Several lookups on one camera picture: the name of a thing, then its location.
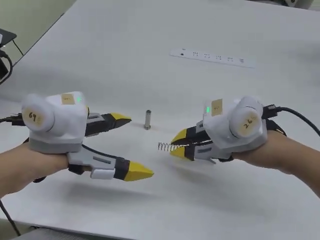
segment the paper label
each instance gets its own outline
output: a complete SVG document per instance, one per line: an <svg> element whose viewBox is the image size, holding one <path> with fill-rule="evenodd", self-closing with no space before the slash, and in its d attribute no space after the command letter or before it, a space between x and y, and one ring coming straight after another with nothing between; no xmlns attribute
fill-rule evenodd
<svg viewBox="0 0 320 240"><path fill-rule="evenodd" d="M61 102L62 102L63 105L74 105L74 104L76 104L74 95L71 94L71 93L61 94Z"/></svg>
<svg viewBox="0 0 320 240"><path fill-rule="evenodd" d="M211 102L211 116L217 116L222 114L222 99L217 99Z"/></svg>
<svg viewBox="0 0 320 240"><path fill-rule="evenodd" d="M248 113L248 115L245 117L244 121L240 124L238 128L239 134L242 136L247 136L251 134L251 132L258 123L258 116L253 112Z"/></svg>
<svg viewBox="0 0 320 240"><path fill-rule="evenodd" d="M25 108L23 110L22 118L23 121L26 121L30 124L34 124L37 127L41 127L45 120L44 116L41 113L34 111L30 108Z"/></svg>

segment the white table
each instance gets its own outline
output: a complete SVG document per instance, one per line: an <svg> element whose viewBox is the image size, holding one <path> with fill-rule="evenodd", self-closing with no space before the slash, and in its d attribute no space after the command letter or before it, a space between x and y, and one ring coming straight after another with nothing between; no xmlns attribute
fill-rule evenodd
<svg viewBox="0 0 320 240"><path fill-rule="evenodd" d="M320 200L293 176L239 160L187 162L157 148L201 120L204 100L220 97L258 96L320 125L319 23L318 12L248 1L78 0L17 64L0 96L84 92L91 110L133 119L86 144L155 175L123 182L63 171L6 196L5 206L22 223L124 239L319 239ZM248 58L256 67L169 56L175 48ZM0 104L1 115L19 110ZM295 116L276 121L320 149ZM1 151L28 135L7 128L0 126Z"/></svg>

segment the spring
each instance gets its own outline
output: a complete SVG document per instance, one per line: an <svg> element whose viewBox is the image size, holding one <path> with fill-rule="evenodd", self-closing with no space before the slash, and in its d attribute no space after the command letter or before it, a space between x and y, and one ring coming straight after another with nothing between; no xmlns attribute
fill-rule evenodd
<svg viewBox="0 0 320 240"><path fill-rule="evenodd" d="M160 151L173 151L178 148L184 147L185 145L173 145L170 143L165 143L165 142L159 142L158 143L158 150Z"/></svg>

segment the black cable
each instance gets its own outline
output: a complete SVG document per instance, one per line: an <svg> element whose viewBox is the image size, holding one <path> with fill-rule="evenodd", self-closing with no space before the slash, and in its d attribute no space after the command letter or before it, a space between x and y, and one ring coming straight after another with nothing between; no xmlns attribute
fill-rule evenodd
<svg viewBox="0 0 320 240"><path fill-rule="evenodd" d="M282 107L282 106L278 106L276 108L277 112L288 112L291 113L293 115L296 115L298 118L300 118L301 120L303 120L304 122L306 122L320 137L320 130L316 127L316 125L314 125L308 118L306 118L305 116L303 116L301 113L288 108L288 107Z"/></svg>
<svg viewBox="0 0 320 240"><path fill-rule="evenodd" d="M101 155L101 156L104 156L104 157L108 157L108 158L111 158L111 159L118 159L117 156L114 156L114 155L110 155L110 154L106 154L104 152L101 152L101 151L97 151L97 150L94 150L84 144L82 144L82 147L86 150L89 150L90 152L93 152L94 154L98 154L98 155Z"/></svg>
<svg viewBox="0 0 320 240"><path fill-rule="evenodd" d="M6 118L6 117L0 119L0 123L4 123L4 122L6 122L6 121L7 121L7 118Z"/></svg>
<svg viewBox="0 0 320 240"><path fill-rule="evenodd" d="M13 69L14 69L14 65L13 65L13 63L12 63L12 61L11 61L11 58L10 58L4 51L1 51L1 50L0 50L0 58L5 58L5 59L7 59L8 62L9 62L9 65L10 65L10 71L9 71L9 73L7 74L6 77L4 77L3 80L0 81L0 85L1 85L1 84L3 84L8 78L10 78L10 76L11 76L11 74L12 74L12 71L13 71Z"/></svg>
<svg viewBox="0 0 320 240"><path fill-rule="evenodd" d="M16 44L15 40L12 40L13 44L16 46L16 48L19 50L19 52L21 53L22 56L24 56L24 53L21 51L21 49L18 47L18 45Z"/></svg>
<svg viewBox="0 0 320 240"><path fill-rule="evenodd" d="M6 210L4 204L2 203L1 199L0 199L0 209L3 211L4 215L6 216L6 218L8 219L9 223L11 224L13 230L15 231L16 235L19 237L21 236L21 233L19 231L19 229L17 228L16 223L12 220L10 214L8 213L8 211Z"/></svg>

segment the power strip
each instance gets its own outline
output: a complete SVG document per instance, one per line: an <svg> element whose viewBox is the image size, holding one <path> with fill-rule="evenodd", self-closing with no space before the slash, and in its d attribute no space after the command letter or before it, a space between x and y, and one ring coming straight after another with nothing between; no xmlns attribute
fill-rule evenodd
<svg viewBox="0 0 320 240"><path fill-rule="evenodd" d="M169 55L174 57L179 57L179 58L185 58L185 59L195 59L195 60L212 62L212 63L240 66L244 68L255 67L254 61L252 60L250 61L242 57L222 56L217 54L211 54L208 52L188 50L185 48L173 49Z"/></svg>

